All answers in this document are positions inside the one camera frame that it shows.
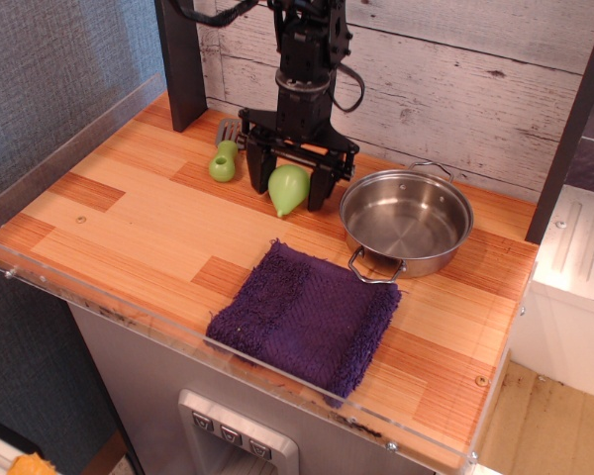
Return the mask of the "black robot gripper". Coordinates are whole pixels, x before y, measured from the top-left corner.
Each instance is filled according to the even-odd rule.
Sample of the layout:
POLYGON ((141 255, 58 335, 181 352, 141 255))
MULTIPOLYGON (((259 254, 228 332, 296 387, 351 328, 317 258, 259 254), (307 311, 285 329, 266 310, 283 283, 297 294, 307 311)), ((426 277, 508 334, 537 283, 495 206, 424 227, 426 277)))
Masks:
POLYGON ((301 89, 281 86, 275 111, 239 111, 249 179, 258 194, 268 190, 276 153, 314 168, 308 195, 310 212, 323 207, 341 179, 353 178, 358 146, 332 126, 334 103, 332 84, 325 88, 304 84, 301 89))

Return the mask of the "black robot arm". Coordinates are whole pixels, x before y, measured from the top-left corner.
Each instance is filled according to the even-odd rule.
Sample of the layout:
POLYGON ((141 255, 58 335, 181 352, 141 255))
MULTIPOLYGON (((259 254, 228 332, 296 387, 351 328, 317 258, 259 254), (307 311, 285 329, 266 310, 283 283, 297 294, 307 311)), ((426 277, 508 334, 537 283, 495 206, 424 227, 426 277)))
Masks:
POLYGON ((274 111, 239 111, 241 137, 247 153, 248 176, 259 194, 279 157, 312 169, 308 210, 318 211, 337 182, 351 180, 357 144, 331 124, 337 73, 362 78, 343 65, 350 54, 344 1, 270 1, 280 65, 276 70, 274 111))

